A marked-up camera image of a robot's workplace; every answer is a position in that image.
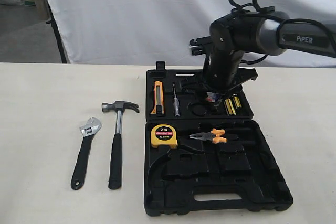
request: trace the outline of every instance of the grey floor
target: grey floor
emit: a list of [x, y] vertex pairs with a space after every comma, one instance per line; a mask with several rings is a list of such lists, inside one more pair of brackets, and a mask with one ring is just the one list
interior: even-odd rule
[[0, 62], [61, 63], [53, 29], [35, 6], [0, 5]]

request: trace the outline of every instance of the wrench handle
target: wrench handle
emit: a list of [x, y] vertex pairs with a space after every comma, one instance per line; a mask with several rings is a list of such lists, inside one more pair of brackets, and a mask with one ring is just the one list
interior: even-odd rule
[[89, 155], [91, 149], [92, 139], [95, 135], [83, 137], [82, 145], [80, 147], [74, 173], [71, 179], [71, 188], [78, 190], [82, 188], [85, 181], [86, 169], [88, 167]]
[[113, 137], [111, 163], [110, 163], [110, 179], [109, 188], [112, 190], [121, 187], [122, 178], [122, 138], [121, 134], [116, 133]]

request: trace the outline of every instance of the black plastic tool case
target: black plastic tool case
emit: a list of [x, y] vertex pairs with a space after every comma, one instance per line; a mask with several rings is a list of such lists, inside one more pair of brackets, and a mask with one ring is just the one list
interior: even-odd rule
[[[194, 210], [262, 209], [286, 210], [293, 198], [267, 142], [255, 121], [247, 99], [237, 95], [242, 109], [237, 115], [208, 113], [195, 116], [190, 104], [195, 95], [181, 90], [185, 74], [201, 70], [165, 70], [163, 62], [157, 69], [147, 71], [144, 207], [150, 216], [160, 214], [187, 214]], [[154, 106], [154, 82], [163, 83], [164, 115], [151, 114]], [[180, 117], [174, 117], [173, 83], [180, 101]], [[171, 150], [161, 145], [151, 146], [151, 130], [158, 124], [176, 129], [178, 148]], [[189, 139], [193, 133], [225, 129], [227, 143]], [[195, 195], [235, 193], [241, 199], [197, 201]]]

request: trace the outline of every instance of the yellow tape measure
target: yellow tape measure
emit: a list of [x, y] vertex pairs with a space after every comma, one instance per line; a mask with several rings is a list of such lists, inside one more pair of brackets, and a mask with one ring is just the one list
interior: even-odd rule
[[168, 124], [155, 126], [151, 132], [151, 145], [153, 148], [169, 145], [171, 149], [177, 149], [176, 130]]

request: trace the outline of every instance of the wrench jaw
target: wrench jaw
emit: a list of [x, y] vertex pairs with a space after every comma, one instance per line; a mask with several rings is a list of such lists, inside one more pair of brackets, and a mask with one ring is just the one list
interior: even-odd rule
[[101, 128], [101, 123], [97, 118], [89, 118], [86, 125], [79, 127], [83, 137], [95, 135]]

